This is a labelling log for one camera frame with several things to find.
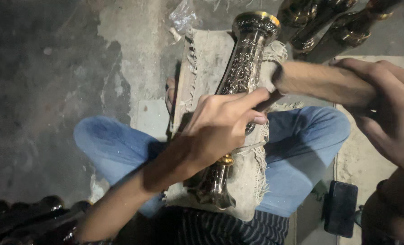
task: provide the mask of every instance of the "person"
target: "person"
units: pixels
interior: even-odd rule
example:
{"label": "person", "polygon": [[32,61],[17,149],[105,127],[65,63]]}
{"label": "person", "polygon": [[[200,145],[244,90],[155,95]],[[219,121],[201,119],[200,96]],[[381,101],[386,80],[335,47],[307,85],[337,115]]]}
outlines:
{"label": "person", "polygon": [[[345,59],[332,63],[355,71],[381,92],[382,110],[373,115],[357,108],[350,111],[377,150],[400,167],[398,171],[404,178],[404,70],[385,62]],[[350,125],[343,113],[331,107],[310,106],[267,116],[252,110],[269,96],[265,88],[248,95],[202,96],[190,123],[167,147],[110,118],[82,120],[74,130],[76,144],[113,187],[88,212],[77,230],[78,241],[115,237],[139,211],[151,219],[167,220],[163,228],[168,237],[158,238],[167,244],[283,244],[288,217],[319,181],[349,136]],[[252,221],[243,222],[221,213],[163,207],[159,194],[162,190],[243,145],[247,123],[267,121],[270,141],[265,145],[265,174],[270,192],[264,195]],[[394,182],[392,178],[382,189]],[[396,191],[403,185],[404,182],[396,184],[400,186]],[[391,203],[391,208],[398,204]],[[365,205],[365,233],[382,223],[369,211],[374,206],[368,202]],[[170,209],[172,215],[162,216]],[[394,215],[404,209],[400,206],[397,211]],[[404,240],[403,232],[393,234]]]}
{"label": "person", "polygon": [[376,112],[354,108],[350,112],[377,151],[398,166],[364,205],[362,244],[404,244],[404,69],[388,61],[343,59],[333,64],[355,71],[377,88]]}

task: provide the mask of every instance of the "black phone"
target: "black phone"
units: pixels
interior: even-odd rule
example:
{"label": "black phone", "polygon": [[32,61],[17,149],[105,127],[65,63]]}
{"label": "black phone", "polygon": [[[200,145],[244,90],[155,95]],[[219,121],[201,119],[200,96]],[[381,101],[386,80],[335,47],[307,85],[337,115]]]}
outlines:
{"label": "black phone", "polygon": [[324,230],[346,238],[353,236],[358,187],[340,181],[330,182],[325,200]]}

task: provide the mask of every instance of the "striped fabric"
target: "striped fabric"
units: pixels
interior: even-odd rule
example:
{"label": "striped fabric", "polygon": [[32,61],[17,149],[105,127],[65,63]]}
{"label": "striped fabric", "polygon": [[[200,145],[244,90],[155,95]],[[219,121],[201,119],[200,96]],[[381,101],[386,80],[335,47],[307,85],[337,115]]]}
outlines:
{"label": "striped fabric", "polygon": [[[142,244],[162,245],[283,245],[289,219],[255,211],[253,219],[244,222],[223,213],[168,207],[155,221],[153,241]],[[96,242],[83,245],[135,244],[130,241]]]}
{"label": "striped fabric", "polygon": [[178,245],[283,245],[289,219],[255,211],[244,222],[222,213],[186,209],[175,244]]}

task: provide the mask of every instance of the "leg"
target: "leg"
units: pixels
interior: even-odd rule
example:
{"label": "leg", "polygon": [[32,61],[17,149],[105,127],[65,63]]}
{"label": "leg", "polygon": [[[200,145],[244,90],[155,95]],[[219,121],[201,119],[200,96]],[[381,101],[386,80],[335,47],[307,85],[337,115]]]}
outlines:
{"label": "leg", "polygon": [[[74,129],[74,139],[110,185],[141,164],[155,159],[165,148],[165,144],[155,138],[105,116],[81,120]],[[146,202],[139,211],[150,217],[161,206],[159,195]]]}
{"label": "leg", "polygon": [[337,109],[317,106],[270,113],[268,119],[269,192],[256,209],[289,217],[323,176],[349,136],[350,124]]}

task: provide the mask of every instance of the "engraved metal pipe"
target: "engraved metal pipe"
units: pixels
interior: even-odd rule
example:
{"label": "engraved metal pipe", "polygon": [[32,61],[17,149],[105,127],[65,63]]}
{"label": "engraved metal pipe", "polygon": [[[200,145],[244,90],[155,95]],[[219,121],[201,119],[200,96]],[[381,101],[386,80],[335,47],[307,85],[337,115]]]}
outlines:
{"label": "engraved metal pipe", "polygon": [[370,0],[362,11],[339,16],[320,42],[307,54],[305,61],[323,63],[347,49],[358,47],[371,35],[371,27],[386,20],[404,0]]}
{"label": "engraved metal pipe", "polygon": [[[264,47],[276,39],[279,29],[276,17],[266,12],[248,12],[235,18],[232,31],[237,43],[216,94],[250,93],[258,87]],[[235,199],[227,189],[229,166],[233,163],[231,154],[227,154],[205,169],[201,182],[190,190],[199,203],[213,204],[221,210],[235,207]]]}
{"label": "engraved metal pipe", "polygon": [[314,19],[316,13],[317,7],[314,0],[284,0],[277,15],[282,25],[277,40],[286,44]]}
{"label": "engraved metal pipe", "polygon": [[314,36],[339,14],[352,8],[358,0],[323,0],[317,5],[315,18],[290,40],[293,59],[304,60],[314,47]]}

